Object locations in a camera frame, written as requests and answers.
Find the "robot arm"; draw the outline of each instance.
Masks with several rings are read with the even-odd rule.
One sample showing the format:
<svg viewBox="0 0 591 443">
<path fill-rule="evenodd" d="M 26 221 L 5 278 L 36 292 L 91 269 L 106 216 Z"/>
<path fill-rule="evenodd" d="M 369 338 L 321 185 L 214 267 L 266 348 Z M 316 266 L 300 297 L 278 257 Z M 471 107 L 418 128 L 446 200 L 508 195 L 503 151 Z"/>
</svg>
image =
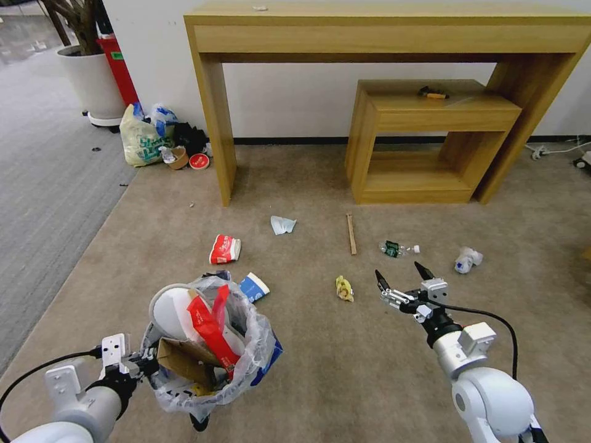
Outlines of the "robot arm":
<svg viewBox="0 0 591 443">
<path fill-rule="evenodd" d="M 527 389 L 503 371 L 484 367 L 496 334 L 487 323 L 466 327 L 453 322 L 445 310 L 448 285 L 415 262 L 424 279 L 409 292 L 391 289 L 376 270 L 381 299 L 402 313 L 412 314 L 427 333 L 427 344 L 452 385 L 452 399 L 474 443 L 499 443 L 513 437 L 524 443 L 547 443 L 534 416 Z"/>
<path fill-rule="evenodd" d="M 92 379 L 84 359 L 75 359 L 45 374 L 54 401 L 54 421 L 38 426 L 14 443 L 104 443 L 115 421 L 125 412 L 138 381 L 158 371 L 153 349 L 129 351 L 122 333 L 102 340 L 103 369 Z"/>
</svg>

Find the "red lid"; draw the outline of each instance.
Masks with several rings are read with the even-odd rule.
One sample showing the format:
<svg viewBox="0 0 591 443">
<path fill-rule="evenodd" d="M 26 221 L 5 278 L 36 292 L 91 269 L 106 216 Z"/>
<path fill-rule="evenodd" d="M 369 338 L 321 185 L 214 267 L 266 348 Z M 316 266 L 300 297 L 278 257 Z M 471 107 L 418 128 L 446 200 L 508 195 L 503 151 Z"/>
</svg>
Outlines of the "red lid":
<svg viewBox="0 0 591 443">
<path fill-rule="evenodd" d="M 189 159 L 189 165 L 193 169 L 205 169 L 209 166 L 209 157 L 205 154 L 194 154 Z"/>
</svg>

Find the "potted plant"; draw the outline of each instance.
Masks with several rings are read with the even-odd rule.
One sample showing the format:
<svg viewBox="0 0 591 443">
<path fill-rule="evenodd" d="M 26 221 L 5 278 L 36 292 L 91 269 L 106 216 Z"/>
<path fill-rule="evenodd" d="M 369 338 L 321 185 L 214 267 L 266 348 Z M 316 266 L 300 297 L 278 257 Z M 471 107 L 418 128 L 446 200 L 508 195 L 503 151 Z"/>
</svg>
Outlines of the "potted plant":
<svg viewBox="0 0 591 443">
<path fill-rule="evenodd" d="M 117 127 L 125 103 L 107 57 L 97 43 L 97 0 L 41 1 L 48 10 L 66 20 L 78 39 L 78 45 L 60 49 L 57 54 L 90 122 L 95 126 Z"/>
</svg>

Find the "white wall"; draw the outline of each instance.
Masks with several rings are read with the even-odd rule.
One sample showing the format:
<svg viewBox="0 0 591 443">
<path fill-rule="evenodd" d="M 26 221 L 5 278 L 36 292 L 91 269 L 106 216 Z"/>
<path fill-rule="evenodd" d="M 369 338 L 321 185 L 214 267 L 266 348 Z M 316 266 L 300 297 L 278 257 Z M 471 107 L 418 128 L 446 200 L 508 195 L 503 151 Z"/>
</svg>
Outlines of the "white wall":
<svg viewBox="0 0 591 443">
<path fill-rule="evenodd" d="M 104 0 L 104 3 L 144 109 L 149 110 L 157 102 L 165 103 L 180 119 L 205 129 L 183 21 L 183 13 L 202 1 Z M 591 12 L 590 0 L 538 3 Z M 492 70 L 491 64 L 447 63 L 224 66 L 235 137 L 345 136 L 360 78 L 474 78 L 486 82 Z M 588 50 L 535 134 L 591 134 L 590 115 L 591 51 Z"/>
</svg>

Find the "beige carpet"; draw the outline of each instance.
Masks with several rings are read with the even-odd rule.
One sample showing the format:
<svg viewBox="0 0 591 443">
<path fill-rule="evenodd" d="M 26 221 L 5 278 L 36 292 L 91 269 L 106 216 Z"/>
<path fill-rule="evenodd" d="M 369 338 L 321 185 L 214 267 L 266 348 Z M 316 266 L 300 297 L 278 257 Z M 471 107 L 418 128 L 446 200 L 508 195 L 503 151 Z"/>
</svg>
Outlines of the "beige carpet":
<svg viewBox="0 0 591 443">
<path fill-rule="evenodd" d="M 420 260 L 451 286 L 451 300 L 490 309 L 515 326 L 520 380 L 532 392 L 551 441 L 588 440 L 591 409 L 591 178 L 566 156 L 523 157 L 488 206 L 356 206 L 343 175 L 344 147 L 238 150 L 231 206 L 223 208 L 213 168 L 142 169 L 39 321 L 1 383 L 51 357 L 130 332 L 139 345 L 152 295 L 214 269 L 216 234 L 241 238 L 240 280 L 259 275 L 271 294 L 257 302 L 284 348 L 264 381 L 217 409 L 196 434 L 186 415 L 159 409 L 147 385 L 134 394 L 111 442 L 468 442 L 450 389 L 422 328 L 387 308 L 374 278 L 417 287 L 411 258 L 382 255 L 379 241 L 421 246 Z M 349 253 L 353 212 L 358 255 Z M 276 237 L 269 216 L 296 218 Z M 470 274 L 452 270 L 458 248 L 484 253 Z M 335 296 L 343 274 L 355 302 Z M 457 314 L 468 324 L 478 316 Z M 491 365 L 510 370 L 504 328 Z M 49 419 L 41 376 L 14 392 L 2 422 L 11 436 Z"/>
</svg>

